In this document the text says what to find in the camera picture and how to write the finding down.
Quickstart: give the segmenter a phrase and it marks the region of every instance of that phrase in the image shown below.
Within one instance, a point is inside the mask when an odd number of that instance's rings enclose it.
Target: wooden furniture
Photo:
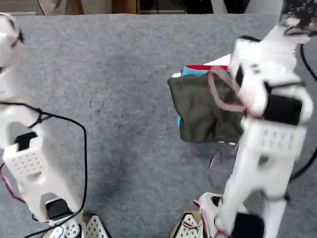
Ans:
[[[71,3],[73,5],[75,15],[83,15],[84,14],[81,0],[71,0]]]
[[[113,0],[112,13],[140,13],[139,0]]]

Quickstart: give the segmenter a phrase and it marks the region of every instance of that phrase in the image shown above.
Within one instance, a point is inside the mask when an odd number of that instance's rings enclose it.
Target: pink string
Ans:
[[[4,167],[5,167],[5,164],[2,164],[2,165],[0,166],[0,176],[1,176],[1,179],[3,180],[3,182],[4,182],[4,184],[5,184],[6,188],[7,188],[7,190],[9,191],[9,193],[11,194],[11,196],[12,196],[14,199],[19,200],[20,202],[26,203],[26,202],[24,201],[24,199],[22,199],[21,197],[15,195],[15,193],[14,193],[14,191],[13,191],[13,188],[12,188],[11,185],[10,185],[9,180],[6,178],[6,176],[5,176],[4,173],[3,173],[3,168],[4,168]]]
[[[213,98],[216,102],[216,104],[218,105],[218,107],[220,107],[223,110],[226,111],[231,111],[231,112],[245,112],[245,111],[249,111],[247,109],[247,104],[244,102],[242,96],[239,93],[240,87],[239,85],[231,80],[229,74],[222,70],[221,67],[215,66],[213,68],[213,70],[217,70],[217,71],[208,71],[207,73],[207,82],[210,88],[210,91],[213,95]],[[238,97],[238,99],[240,100],[240,102],[242,103],[242,105],[234,105],[234,104],[228,104],[225,103],[224,101],[221,100],[221,98],[219,97],[219,94],[217,92],[215,83],[214,83],[214,76],[213,74],[217,74],[219,76],[220,79],[222,79],[236,94],[236,96]]]

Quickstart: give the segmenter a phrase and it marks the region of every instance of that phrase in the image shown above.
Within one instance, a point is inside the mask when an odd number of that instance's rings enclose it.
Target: red wire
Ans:
[[[11,196],[16,199],[16,200],[19,200],[20,202],[23,202],[23,203],[26,203],[24,201],[24,199],[22,199],[21,197],[15,195],[10,183],[9,183],[9,180],[5,177],[5,175],[3,174],[3,168],[5,167],[5,164],[2,164],[0,166],[0,176],[1,176],[1,179],[3,180],[4,182],[4,185],[6,186],[7,190],[9,191],[9,193],[11,194]]]

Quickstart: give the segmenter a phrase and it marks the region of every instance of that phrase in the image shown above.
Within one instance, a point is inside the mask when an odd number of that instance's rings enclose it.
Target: white plastic bracket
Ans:
[[[30,140],[29,149],[19,151],[18,144],[14,144],[5,147],[3,153],[3,161],[16,179],[22,198],[40,222],[49,219],[43,200],[47,193],[63,199],[72,212],[80,208],[77,194],[54,164],[54,156],[45,142],[36,137]]]

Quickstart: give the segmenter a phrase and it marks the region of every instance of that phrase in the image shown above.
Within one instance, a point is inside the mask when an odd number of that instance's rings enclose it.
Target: red stripe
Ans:
[[[187,65],[186,67],[191,68],[191,69],[196,69],[196,70],[210,70],[213,68],[219,69],[222,68],[223,70],[228,70],[229,66],[227,65],[199,65],[199,64],[190,64]]]

